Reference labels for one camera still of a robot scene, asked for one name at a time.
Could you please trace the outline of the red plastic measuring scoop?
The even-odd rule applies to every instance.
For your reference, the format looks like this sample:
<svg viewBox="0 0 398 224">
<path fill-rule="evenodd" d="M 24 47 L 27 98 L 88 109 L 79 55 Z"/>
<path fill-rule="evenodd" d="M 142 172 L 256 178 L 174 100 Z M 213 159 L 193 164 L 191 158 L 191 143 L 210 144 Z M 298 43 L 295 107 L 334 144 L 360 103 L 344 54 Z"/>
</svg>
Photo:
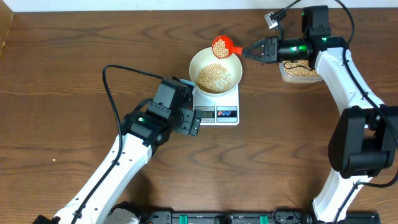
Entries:
<svg viewBox="0 0 398 224">
<path fill-rule="evenodd" d="M 228 58 L 232 54 L 243 54 L 243 48 L 236 47 L 232 39 L 226 35 L 219 35 L 216 37 L 212 42 L 211 50 L 214 56 L 219 59 Z"/>
</svg>

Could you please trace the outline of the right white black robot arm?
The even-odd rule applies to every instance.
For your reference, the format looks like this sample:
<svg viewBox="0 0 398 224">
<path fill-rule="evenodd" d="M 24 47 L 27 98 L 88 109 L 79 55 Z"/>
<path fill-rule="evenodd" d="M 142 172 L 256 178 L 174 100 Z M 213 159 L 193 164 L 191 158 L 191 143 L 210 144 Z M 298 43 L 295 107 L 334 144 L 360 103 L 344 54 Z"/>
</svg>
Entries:
<svg viewBox="0 0 398 224">
<path fill-rule="evenodd" d="M 392 165 L 397 150 L 397 107 L 387 106 L 356 68 L 349 42 L 334 36 L 328 6 L 302 10 L 302 36 L 266 37 L 241 51 L 263 64 L 307 60 L 323 78 L 340 112 L 328 144 L 331 172 L 312 200 L 303 223 L 364 223 L 372 217 L 349 217 L 346 211 L 372 178 Z"/>
</svg>

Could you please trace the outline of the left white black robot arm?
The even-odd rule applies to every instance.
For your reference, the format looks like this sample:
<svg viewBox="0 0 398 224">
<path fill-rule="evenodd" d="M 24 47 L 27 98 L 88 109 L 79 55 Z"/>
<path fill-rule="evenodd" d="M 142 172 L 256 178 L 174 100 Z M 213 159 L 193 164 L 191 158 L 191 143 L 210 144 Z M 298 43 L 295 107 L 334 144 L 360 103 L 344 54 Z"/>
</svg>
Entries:
<svg viewBox="0 0 398 224">
<path fill-rule="evenodd" d="M 83 188 L 54 217 L 39 215 L 34 223 L 109 222 L 117 199 L 157 148 L 169 140 L 172 132 L 197 135 L 202 116 L 200 110 L 171 110 L 157 104 L 125 115 L 108 155 Z"/>
</svg>

